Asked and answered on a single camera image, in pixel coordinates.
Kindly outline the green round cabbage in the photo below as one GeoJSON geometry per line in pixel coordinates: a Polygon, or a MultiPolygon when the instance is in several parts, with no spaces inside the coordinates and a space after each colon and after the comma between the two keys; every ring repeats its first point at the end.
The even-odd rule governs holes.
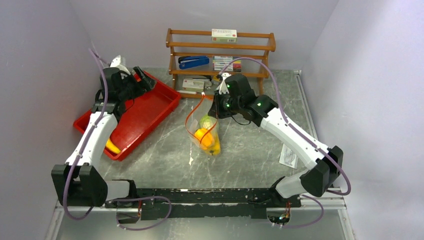
{"type": "Polygon", "coordinates": [[[206,114],[200,119],[199,126],[202,129],[210,130],[216,125],[216,123],[217,123],[216,118],[214,118],[212,116],[208,116],[206,114]]]}

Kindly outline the yellow orange bell pepper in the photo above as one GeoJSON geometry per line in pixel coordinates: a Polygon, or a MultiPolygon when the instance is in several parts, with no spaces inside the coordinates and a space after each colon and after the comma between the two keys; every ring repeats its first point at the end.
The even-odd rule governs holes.
{"type": "Polygon", "coordinates": [[[213,146],[215,143],[215,138],[212,133],[204,128],[199,128],[194,133],[194,137],[198,140],[200,147],[204,150],[213,146]]]}

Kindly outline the clear zip top bag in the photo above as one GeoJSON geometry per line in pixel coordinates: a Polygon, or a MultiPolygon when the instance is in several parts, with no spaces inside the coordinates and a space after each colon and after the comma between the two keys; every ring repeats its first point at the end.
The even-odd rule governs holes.
{"type": "Polygon", "coordinates": [[[207,155],[221,153],[219,121],[213,97],[201,94],[199,103],[185,119],[185,129],[190,140],[207,155]]]}

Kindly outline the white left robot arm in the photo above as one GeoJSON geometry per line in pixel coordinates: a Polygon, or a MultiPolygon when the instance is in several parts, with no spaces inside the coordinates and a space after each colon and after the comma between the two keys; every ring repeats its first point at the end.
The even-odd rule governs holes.
{"type": "Polygon", "coordinates": [[[106,67],[100,73],[101,89],[94,98],[89,122],[71,156],[56,164],[51,177],[63,207],[100,207],[114,184],[106,182],[96,169],[112,132],[126,113],[126,102],[150,92],[156,81],[138,66],[106,67]]]}

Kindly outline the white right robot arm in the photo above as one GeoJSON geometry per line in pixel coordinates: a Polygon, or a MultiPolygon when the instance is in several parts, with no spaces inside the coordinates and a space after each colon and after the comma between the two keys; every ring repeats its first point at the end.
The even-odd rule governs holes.
{"type": "Polygon", "coordinates": [[[321,197],[341,175],[343,150],[328,147],[300,128],[268,95],[256,95],[243,74],[223,73],[214,91],[208,115],[225,119],[242,115],[248,122],[270,132],[303,162],[306,170],[282,177],[271,187],[270,202],[282,207],[294,195],[308,193],[321,197]]]}

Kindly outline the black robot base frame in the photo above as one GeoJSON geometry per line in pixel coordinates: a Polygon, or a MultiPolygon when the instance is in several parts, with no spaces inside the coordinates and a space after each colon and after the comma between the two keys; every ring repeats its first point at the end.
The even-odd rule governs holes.
{"type": "Polygon", "coordinates": [[[138,188],[130,181],[128,200],[108,200],[107,209],[140,210],[141,220],[203,217],[267,219],[271,209],[301,207],[299,195],[283,198],[272,188],[138,188]]]}

